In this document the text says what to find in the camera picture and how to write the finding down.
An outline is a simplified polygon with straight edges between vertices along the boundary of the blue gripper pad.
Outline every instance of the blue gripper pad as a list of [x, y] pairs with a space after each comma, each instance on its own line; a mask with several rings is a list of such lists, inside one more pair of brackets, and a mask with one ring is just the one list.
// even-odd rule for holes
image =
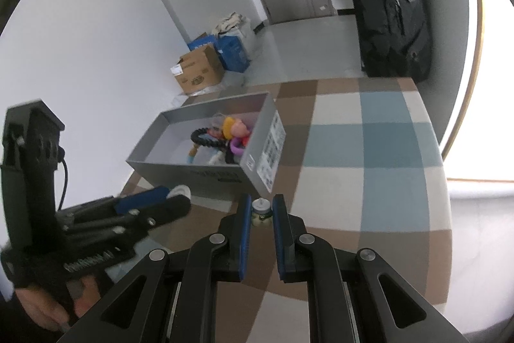
[[284, 280], [284, 245], [282, 243], [282, 232], [278, 214], [281, 202], [278, 196], [273, 198], [271, 210], [273, 212], [273, 235], [275, 237], [275, 252], [277, 254], [277, 269], [279, 271], [280, 280]]
[[130, 210], [137, 208], [145, 208], [156, 203], [166, 201], [166, 197], [170, 193], [170, 189], [165, 186], [158, 186], [149, 191], [140, 192], [135, 195], [126, 196], [121, 198], [120, 201], [114, 206], [117, 214], [127, 214]]
[[241, 245], [239, 248], [239, 277], [241, 280], [245, 278], [246, 265], [248, 262], [248, 247], [250, 245], [250, 225], [252, 221], [252, 197], [250, 195], [246, 196], [246, 202], [243, 208], [243, 229], [241, 231]]
[[287, 213], [284, 196], [275, 195], [271, 204], [273, 211], [273, 234], [275, 251], [277, 252], [277, 269], [282, 281], [290, 280], [290, 275], [296, 272], [295, 240], [291, 229], [291, 220], [296, 220], [296, 228], [305, 231], [303, 221]]

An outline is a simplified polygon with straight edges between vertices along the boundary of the blue box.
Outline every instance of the blue box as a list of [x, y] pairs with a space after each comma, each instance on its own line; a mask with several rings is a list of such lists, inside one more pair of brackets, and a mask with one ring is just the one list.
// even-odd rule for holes
[[250, 61], [246, 57], [240, 39], [237, 37], [225, 36], [216, 38], [214, 35], [200, 36], [188, 43], [188, 47], [193, 51], [209, 43], [214, 44], [214, 48], [225, 70], [243, 73], [250, 66]]

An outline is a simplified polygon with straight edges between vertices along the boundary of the blue square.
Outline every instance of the blue square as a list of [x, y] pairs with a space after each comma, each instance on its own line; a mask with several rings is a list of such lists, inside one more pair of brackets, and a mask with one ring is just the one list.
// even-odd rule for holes
[[362, 131], [364, 167], [423, 167], [412, 122], [363, 124]]
[[364, 167], [362, 125], [311, 125], [303, 165]]
[[430, 231], [422, 168], [364, 169], [361, 231]]
[[412, 122], [402, 92], [362, 92], [362, 123]]
[[414, 123], [414, 131], [420, 146], [423, 167], [443, 166], [439, 143], [432, 125], [429, 122], [416, 122]]

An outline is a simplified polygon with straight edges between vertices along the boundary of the barcode sticker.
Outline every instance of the barcode sticker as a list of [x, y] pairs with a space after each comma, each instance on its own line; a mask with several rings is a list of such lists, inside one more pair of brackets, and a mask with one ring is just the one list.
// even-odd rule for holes
[[171, 72], [173, 73], [173, 76], [180, 76], [183, 74], [182, 66], [181, 65], [175, 65], [171, 68]]
[[268, 192], [273, 188], [273, 182], [279, 168], [279, 160], [282, 154], [282, 147], [286, 138], [286, 132], [282, 121], [280, 120], [279, 113], [275, 112], [268, 137], [264, 143], [259, 166], [257, 167], [257, 174], [266, 185]]
[[248, 158], [246, 159], [246, 166], [248, 167], [249, 171], [253, 172], [253, 169], [255, 168], [255, 160], [251, 154], [249, 154]]

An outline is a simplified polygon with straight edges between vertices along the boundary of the gray box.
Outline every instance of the gray box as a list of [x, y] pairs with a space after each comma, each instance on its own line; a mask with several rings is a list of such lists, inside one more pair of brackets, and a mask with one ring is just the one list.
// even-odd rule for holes
[[[191, 133], [210, 126], [216, 113], [241, 118], [252, 130], [240, 163], [209, 165], [200, 148], [193, 164], [188, 164]], [[193, 195], [217, 199], [233, 199], [241, 193], [268, 197], [284, 140], [284, 127], [268, 92], [231, 96], [159, 114], [127, 163], [153, 186], [184, 184]]]

